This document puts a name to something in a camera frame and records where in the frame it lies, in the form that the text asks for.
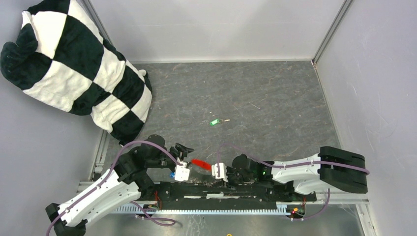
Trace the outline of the metal key holder red handle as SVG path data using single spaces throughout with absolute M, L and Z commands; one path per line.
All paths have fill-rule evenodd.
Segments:
M 188 168 L 190 169 L 190 177 L 188 182 L 196 185 L 213 187 L 216 180 L 212 176 L 210 163 L 198 159 L 191 159 Z

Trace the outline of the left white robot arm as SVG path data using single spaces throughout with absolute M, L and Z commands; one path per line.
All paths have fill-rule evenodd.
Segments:
M 151 199 L 155 183 L 147 174 L 149 168 L 168 168 L 177 181 L 187 180 L 189 169 L 184 159 L 193 151 L 179 143 L 166 149 L 165 140 L 159 135 L 127 143 L 96 182 L 71 200 L 46 207 L 51 221 L 46 235 L 55 232 L 58 236 L 83 236 L 118 207 L 139 198 Z

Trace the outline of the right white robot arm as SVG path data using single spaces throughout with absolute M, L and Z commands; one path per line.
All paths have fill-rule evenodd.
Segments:
M 310 157 L 292 161 L 261 161 L 241 154 L 230 167 L 213 166 L 220 170 L 230 184 L 255 182 L 272 187 L 284 187 L 284 195 L 291 201 L 316 191 L 338 189 L 348 193 L 368 192 L 365 157 L 350 151 L 324 146 Z

